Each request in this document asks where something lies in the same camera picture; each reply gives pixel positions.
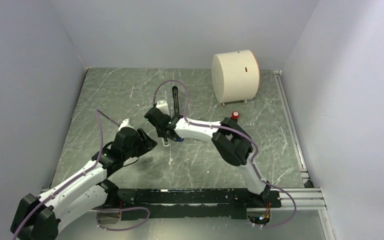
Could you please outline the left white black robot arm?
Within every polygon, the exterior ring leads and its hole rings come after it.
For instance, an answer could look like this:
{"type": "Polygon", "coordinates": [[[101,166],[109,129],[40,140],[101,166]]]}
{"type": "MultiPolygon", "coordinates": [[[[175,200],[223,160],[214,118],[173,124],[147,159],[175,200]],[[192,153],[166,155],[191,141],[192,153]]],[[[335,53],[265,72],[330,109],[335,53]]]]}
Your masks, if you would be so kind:
{"type": "Polygon", "coordinates": [[[119,203],[119,188],[108,178],[131,158],[157,146],[141,128],[122,127],[113,141],[100,140],[99,151],[80,170],[54,188],[23,197],[10,232],[13,239],[54,240],[59,232],[91,209],[112,208],[119,203]]]}

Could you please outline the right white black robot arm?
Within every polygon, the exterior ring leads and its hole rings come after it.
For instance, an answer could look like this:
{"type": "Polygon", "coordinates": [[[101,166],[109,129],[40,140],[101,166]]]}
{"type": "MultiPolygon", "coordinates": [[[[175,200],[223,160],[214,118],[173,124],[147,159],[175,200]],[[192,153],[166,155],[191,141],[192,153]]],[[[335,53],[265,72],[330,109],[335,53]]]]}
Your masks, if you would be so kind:
{"type": "Polygon", "coordinates": [[[182,115],[173,117],[153,106],[144,117],[155,127],[159,137],[180,141],[196,139],[213,143],[222,159],[236,167],[250,192],[250,202],[262,207],[269,200],[271,185],[254,163],[257,144],[232,117],[222,121],[199,121],[182,115]]]}

